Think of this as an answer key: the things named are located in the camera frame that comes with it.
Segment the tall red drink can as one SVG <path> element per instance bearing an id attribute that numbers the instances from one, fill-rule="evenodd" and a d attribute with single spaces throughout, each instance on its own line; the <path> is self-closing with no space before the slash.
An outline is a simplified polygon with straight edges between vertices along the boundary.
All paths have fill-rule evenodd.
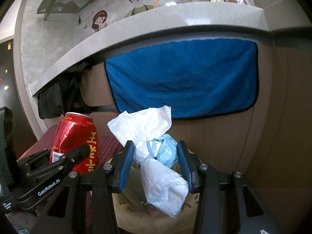
<path id="1" fill-rule="evenodd" d="M 99 143 L 93 119 L 81 113 L 68 112 L 56 129 L 50 163 L 58 161 L 64 154 L 82 145 L 89 147 L 89 153 L 83 160 L 76 162 L 73 171 L 79 174 L 94 172 L 98 165 Z"/>

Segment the white blue mask tissue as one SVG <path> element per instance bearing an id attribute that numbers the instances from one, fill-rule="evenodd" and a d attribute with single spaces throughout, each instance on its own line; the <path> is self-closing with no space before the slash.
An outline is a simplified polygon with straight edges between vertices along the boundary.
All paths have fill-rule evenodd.
<path id="1" fill-rule="evenodd" d="M 122 112 L 107 123 L 116 139 L 134 143 L 135 164 L 141 170 L 146 200 L 168 216 L 180 213 L 189 191 L 188 182 L 172 168 L 178 164 L 176 140 L 171 128 L 171 107 Z"/>

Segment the black hanging cloth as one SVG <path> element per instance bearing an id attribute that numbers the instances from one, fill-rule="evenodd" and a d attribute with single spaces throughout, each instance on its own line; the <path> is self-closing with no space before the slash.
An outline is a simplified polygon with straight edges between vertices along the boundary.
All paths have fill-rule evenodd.
<path id="1" fill-rule="evenodd" d="M 67 112 L 85 112 L 89 109 L 80 91 L 87 66 L 85 62 L 71 66 L 36 93 L 41 119 L 53 119 Z"/>

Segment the black refrigerator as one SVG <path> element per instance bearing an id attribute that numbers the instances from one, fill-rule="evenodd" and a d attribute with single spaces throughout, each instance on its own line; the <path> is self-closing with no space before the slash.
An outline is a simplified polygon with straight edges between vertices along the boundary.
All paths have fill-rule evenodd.
<path id="1" fill-rule="evenodd" d="M 1 107 L 9 108 L 13 113 L 13 144 L 16 155 L 20 157 L 37 142 L 36 136 L 27 120 L 17 92 L 14 60 L 14 40 L 1 43 L 0 79 Z"/>

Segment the blue hanging towel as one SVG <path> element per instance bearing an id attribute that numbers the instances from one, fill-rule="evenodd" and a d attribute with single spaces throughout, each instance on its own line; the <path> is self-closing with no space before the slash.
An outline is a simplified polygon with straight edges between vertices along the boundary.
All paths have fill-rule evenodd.
<path id="1" fill-rule="evenodd" d="M 240 113 L 259 95 L 258 46 L 241 39 L 161 43 L 105 61 L 120 112 L 171 107 L 174 119 Z"/>

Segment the round wooden rimmed lid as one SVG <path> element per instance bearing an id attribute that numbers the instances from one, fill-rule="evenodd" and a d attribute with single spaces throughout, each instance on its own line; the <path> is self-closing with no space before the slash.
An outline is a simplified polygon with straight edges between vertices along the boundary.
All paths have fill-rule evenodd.
<path id="1" fill-rule="evenodd" d="M 192 0 L 156 0 L 153 5 L 153 8 L 156 9 L 158 7 L 170 7 L 175 6 L 182 3 L 190 3 Z"/>

